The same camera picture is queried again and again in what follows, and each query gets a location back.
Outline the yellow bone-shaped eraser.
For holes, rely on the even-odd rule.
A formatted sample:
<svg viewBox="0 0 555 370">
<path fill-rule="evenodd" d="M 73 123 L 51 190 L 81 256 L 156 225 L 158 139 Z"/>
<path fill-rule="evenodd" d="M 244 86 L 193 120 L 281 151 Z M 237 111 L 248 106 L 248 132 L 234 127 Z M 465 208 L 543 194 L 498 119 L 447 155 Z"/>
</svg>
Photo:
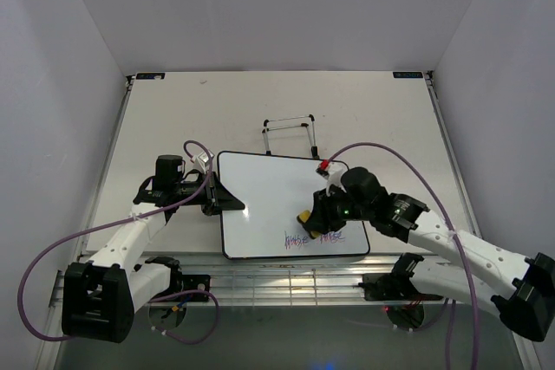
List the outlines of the yellow bone-shaped eraser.
<svg viewBox="0 0 555 370">
<path fill-rule="evenodd" d="M 321 234 L 317 231 L 310 230 L 307 226 L 308 220 L 310 219 L 311 211 L 305 210 L 297 215 L 297 222 L 303 227 L 303 229 L 308 233 L 311 239 L 317 239 Z"/>
</svg>

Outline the white whiteboard black frame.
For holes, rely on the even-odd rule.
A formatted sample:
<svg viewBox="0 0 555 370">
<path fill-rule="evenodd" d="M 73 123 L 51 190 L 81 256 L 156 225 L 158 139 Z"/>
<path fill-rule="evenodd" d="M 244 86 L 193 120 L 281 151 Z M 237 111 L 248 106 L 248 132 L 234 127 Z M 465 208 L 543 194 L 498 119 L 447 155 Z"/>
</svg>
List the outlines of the white whiteboard black frame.
<svg viewBox="0 0 555 370">
<path fill-rule="evenodd" d="M 314 159 L 223 151 L 219 179 L 245 208 L 221 214 L 222 252 L 231 260 L 366 256 L 365 225 L 349 223 L 316 239 L 297 222 L 326 186 Z"/>
</svg>

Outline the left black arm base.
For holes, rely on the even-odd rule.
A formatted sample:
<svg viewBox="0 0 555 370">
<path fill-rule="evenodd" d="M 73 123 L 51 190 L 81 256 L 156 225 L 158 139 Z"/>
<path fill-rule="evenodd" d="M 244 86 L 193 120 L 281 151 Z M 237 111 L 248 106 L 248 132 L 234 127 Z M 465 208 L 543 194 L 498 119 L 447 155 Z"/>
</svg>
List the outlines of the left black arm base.
<svg viewBox="0 0 555 370">
<path fill-rule="evenodd" d="M 201 294 L 201 291 L 208 292 L 210 287 L 210 275 L 172 274 L 169 287 L 153 299 L 156 302 L 207 302 L 208 295 Z"/>
</svg>

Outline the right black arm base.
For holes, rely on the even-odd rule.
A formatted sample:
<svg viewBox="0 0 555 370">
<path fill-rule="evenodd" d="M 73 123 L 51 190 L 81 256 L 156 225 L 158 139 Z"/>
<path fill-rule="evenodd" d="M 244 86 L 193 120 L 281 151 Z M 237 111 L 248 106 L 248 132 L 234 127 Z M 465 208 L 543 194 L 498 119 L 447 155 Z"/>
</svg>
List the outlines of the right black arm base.
<svg viewBox="0 0 555 370">
<path fill-rule="evenodd" d="M 420 292 L 408 275 L 393 272 L 383 275 L 364 274 L 357 286 L 364 291 L 366 301 L 440 301 L 441 295 Z"/>
</svg>

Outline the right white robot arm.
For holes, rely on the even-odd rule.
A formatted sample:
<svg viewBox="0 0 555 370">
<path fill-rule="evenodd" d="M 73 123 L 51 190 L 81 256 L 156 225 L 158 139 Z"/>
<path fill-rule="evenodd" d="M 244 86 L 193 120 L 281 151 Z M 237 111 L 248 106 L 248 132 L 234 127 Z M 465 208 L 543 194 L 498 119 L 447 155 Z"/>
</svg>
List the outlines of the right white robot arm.
<svg viewBox="0 0 555 370">
<path fill-rule="evenodd" d="M 318 168 L 325 188 L 315 191 L 309 211 L 297 221 L 313 238 L 340 231 L 349 222 L 368 222 L 386 237 L 428 250 L 446 264 L 405 254 L 379 283 L 381 298 L 437 295 L 469 303 L 497 316 L 514 333 L 544 341 L 554 321 L 554 260 L 503 250 L 445 220 L 421 201 L 389 193 L 363 167 Z"/>
</svg>

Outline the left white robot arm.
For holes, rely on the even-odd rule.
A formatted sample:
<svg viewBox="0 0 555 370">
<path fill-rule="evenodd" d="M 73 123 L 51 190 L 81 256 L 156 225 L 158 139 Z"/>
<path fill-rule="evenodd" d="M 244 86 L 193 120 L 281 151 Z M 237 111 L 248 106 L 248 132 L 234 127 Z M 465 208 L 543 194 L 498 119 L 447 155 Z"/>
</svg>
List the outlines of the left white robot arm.
<svg viewBox="0 0 555 370">
<path fill-rule="evenodd" d="M 211 152 L 191 158 L 185 169 L 178 155 L 156 159 L 153 176 L 134 197 L 127 223 L 84 263 L 71 263 L 65 273 L 62 332 L 67 336 L 120 343 L 127 338 L 135 313 L 153 299 L 203 302 L 204 290 L 183 275 L 180 262 L 153 256 L 142 262 L 147 246 L 182 206 L 198 206 L 206 216 L 242 211 L 213 171 Z"/>
</svg>

